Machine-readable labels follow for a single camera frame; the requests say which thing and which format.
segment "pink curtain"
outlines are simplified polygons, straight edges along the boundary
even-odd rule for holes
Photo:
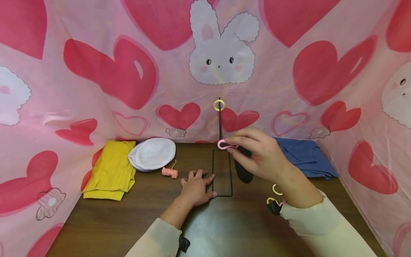
[[[0,257],[43,256],[107,140],[317,139],[411,255],[409,0],[0,0]]]

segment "yellow ring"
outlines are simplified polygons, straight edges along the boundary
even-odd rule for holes
[[[214,104],[212,105],[212,106],[214,107],[214,110],[216,110],[216,111],[220,111],[220,109],[215,106],[216,103],[222,103],[222,104],[223,104],[223,107],[221,108],[221,111],[224,110],[224,108],[226,107],[226,103],[225,103],[223,100],[218,99],[218,100],[215,101]]]
[[[276,194],[276,195],[282,195],[282,193],[279,193],[279,192],[277,192],[277,191],[275,191],[275,186],[276,186],[277,184],[274,184],[273,186],[272,186],[272,191],[274,192],[274,194]]]
[[[270,200],[271,200],[271,201],[275,201],[275,202],[277,203],[277,205],[280,205],[280,204],[277,202],[277,200],[274,199],[274,198],[272,198],[272,197],[267,198],[267,201],[266,201],[267,205],[270,203]]]

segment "pink ring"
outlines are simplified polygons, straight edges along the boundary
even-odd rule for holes
[[[226,143],[226,144],[229,144],[230,146],[221,147],[220,145],[221,143]],[[230,147],[238,148],[238,145],[227,143],[225,139],[221,139],[220,141],[218,141],[217,146],[221,150],[226,150],[227,148],[230,148]]]

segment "black object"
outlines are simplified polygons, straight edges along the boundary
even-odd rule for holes
[[[190,241],[183,237],[182,234],[178,238],[178,249],[182,250],[183,252],[187,252],[188,247],[190,246]]]
[[[240,151],[240,153],[244,154],[247,157],[251,157],[252,155],[251,151],[245,149],[242,146],[239,146],[238,150]],[[244,167],[241,166],[241,164],[239,164],[236,160],[234,160],[234,164],[236,166],[236,171],[239,179],[246,184],[250,183],[253,180],[253,174],[244,169]]]
[[[268,203],[267,207],[269,208],[269,210],[272,214],[274,214],[276,216],[280,215],[282,205],[279,206],[276,201],[270,201]]]
[[[214,149],[212,151],[212,168],[211,168],[211,174],[214,174],[214,153],[215,151],[225,151],[221,149]],[[231,194],[218,194],[217,197],[232,197],[233,196],[233,175],[231,173],[231,161],[230,161],[230,153],[227,152],[229,155],[228,161],[229,161],[229,167],[230,167],[230,185],[231,185]],[[214,181],[211,183],[211,191],[214,191]]]
[[[218,126],[219,126],[219,133],[220,133],[220,140],[223,139],[223,127],[221,124],[221,102],[218,102]],[[215,151],[225,151],[221,149],[214,149],[212,151],[212,168],[211,174],[214,174],[214,153]],[[231,185],[231,194],[218,194],[217,197],[232,197],[233,196],[233,175],[231,174],[231,160],[230,160],[230,153],[228,153],[228,162],[230,167],[230,185]],[[214,191],[214,180],[211,183],[211,190]]]

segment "sleeve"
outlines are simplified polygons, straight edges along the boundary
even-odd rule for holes
[[[284,202],[281,216],[290,222],[290,227],[316,256],[375,257],[359,233],[327,196],[323,192],[321,194],[323,202],[307,209],[294,208]]]
[[[175,257],[180,235],[180,230],[157,218],[126,257]]]

